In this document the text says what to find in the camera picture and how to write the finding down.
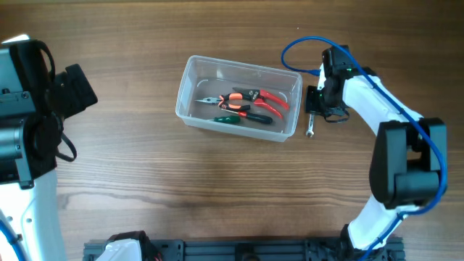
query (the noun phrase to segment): wood grain surface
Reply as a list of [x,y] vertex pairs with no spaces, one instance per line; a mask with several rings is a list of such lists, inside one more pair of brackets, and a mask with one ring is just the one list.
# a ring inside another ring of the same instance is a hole
[[[407,260],[464,260],[463,1],[156,1],[0,5],[0,38],[45,41],[57,68],[78,63],[99,103],[70,118],[78,148],[59,161],[58,209],[69,260],[83,244],[145,230],[152,239],[337,236],[370,195],[375,136],[307,115],[284,143],[190,128],[175,115],[194,54],[283,68],[281,50],[319,35],[349,44],[409,108],[448,127],[442,203],[395,231]],[[317,68],[322,43],[289,51]],[[304,85],[317,78],[303,75]]]

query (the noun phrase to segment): red handle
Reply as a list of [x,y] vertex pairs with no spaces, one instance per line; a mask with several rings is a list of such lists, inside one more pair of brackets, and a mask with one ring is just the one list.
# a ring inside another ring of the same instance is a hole
[[277,104],[281,105],[284,109],[289,109],[289,105],[286,102],[282,101],[281,99],[279,99],[277,96],[274,96],[270,92],[267,92],[265,90],[260,90],[260,95],[266,99],[276,102]]
[[263,99],[258,98],[258,99],[256,99],[256,101],[254,101],[253,104],[256,105],[256,106],[258,106],[258,107],[265,108],[266,110],[272,112],[272,113],[273,113],[274,115],[276,115],[277,117],[283,119],[282,114],[281,114],[278,110],[276,110],[276,109],[274,109],[272,106],[270,106],[269,104],[265,103]]

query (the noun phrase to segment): silver wrench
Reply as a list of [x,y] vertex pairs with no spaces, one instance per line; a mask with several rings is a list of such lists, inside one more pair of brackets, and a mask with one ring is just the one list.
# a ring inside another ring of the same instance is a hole
[[310,138],[312,138],[312,136],[314,135],[314,131],[312,131],[312,129],[314,128],[314,116],[314,113],[310,113],[310,123],[307,126],[306,130],[306,136],[309,136]]

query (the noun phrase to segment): screwdriver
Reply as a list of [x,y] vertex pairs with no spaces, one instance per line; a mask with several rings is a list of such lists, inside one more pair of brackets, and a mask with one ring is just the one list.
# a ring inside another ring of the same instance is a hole
[[226,112],[232,112],[238,114],[240,117],[245,117],[248,120],[253,120],[255,122],[259,122],[262,124],[271,124],[273,122],[273,119],[269,116],[264,116],[264,115],[256,115],[254,113],[249,113],[249,112],[233,112],[228,109],[222,109],[225,110]]
[[236,123],[240,123],[240,117],[239,116],[215,117],[211,121],[214,121],[217,123],[236,124]]

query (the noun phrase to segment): plastic bin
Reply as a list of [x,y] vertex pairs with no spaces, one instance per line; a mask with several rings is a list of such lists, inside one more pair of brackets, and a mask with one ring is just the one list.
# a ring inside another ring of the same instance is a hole
[[[250,101],[233,100],[229,103],[250,104],[252,108],[249,112],[270,116],[273,123],[265,125],[245,118],[237,125],[208,121],[233,114],[221,110],[217,105],[195,100],[233,93],[233,87],[264,89],[286,101],[289,109],[285,110],[275,102],[266,100],[283,115],[283,119],[280,119]],[[183,72],[175,113],[189,126],[282,142],[295,132],[301,95],[302,76],[297,72],[195,55],[188,59]]]

